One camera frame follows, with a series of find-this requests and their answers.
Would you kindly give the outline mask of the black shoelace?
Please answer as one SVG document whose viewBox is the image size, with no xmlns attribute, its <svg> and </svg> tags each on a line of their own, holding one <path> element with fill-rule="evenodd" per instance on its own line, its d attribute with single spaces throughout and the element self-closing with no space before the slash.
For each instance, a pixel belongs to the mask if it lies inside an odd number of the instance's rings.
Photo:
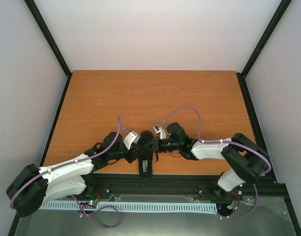
<svg viewBox="0 0 301 236">
<path fill-rule="evenodd" d="M 155 162 L 159 161 L 159 152 L 153 152 L 151 149 L 151 141 L 146 142 L 142 145 L 143 148 L 143 154 L 142 154 L 142 160 L 151 160 L 152 155 L 155 154 Z"/>
</svg>

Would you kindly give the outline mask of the black canvas shoe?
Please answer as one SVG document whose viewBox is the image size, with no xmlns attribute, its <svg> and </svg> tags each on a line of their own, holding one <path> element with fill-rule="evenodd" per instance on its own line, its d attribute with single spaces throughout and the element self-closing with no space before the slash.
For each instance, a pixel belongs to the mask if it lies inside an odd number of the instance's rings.
<svg viewBox="0 0 301 236">
<path fill-rule="evenodd" d="M 152 138 L 153 134 L 150 131 L 143 131 L 137 144 L 143 146 Z M 138 157 L 139 176 L 143 179 L 149 179 L 152 176 L 152 157 L 152 151 L 143 151 Z"/>
</svg>

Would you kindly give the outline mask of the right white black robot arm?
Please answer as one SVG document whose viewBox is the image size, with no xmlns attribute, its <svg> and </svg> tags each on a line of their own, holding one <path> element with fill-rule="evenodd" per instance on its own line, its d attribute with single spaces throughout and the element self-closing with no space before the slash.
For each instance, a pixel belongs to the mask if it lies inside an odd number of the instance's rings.
<svg viewBox="0 0 301 236">
<path fill-rule="evenodd" d="M 230 169 L 211 188 L 219 199 L 227 198 L 240 185 L 256 184 L 260 176 L 271 171 L 268 153 L 241 133 L 225 140 L 192 139 L 177 122 L 166 129 L 155 125 L 154 131 L 158 136 L 148 143 L 154 153 L 178 151 L 187 160 L 219 159 L 229 164 Z"/>
</svg>

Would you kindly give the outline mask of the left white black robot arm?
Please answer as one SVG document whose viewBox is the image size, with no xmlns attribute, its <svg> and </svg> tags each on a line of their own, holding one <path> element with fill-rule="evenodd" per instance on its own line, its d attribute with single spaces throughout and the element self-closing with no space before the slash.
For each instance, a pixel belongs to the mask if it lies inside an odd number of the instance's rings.
<svg viewBox="0 0 301 236">
<path fill-rule="evenodd" d="M 11 208 L 23 218 L 36 212 L 42 204 L 68 195 L 92 197 L 95 185 L 88 180 L 89 175 L 106 167 L 110 160 L 134 161 L 137 152 L 133 146 L 139 139 L 140 135 L 134 131 L 125 137 L 111 132 L 103 142 L 71 160 L 47 167 L 25 166 L 6 190 Z"/>
</svg>

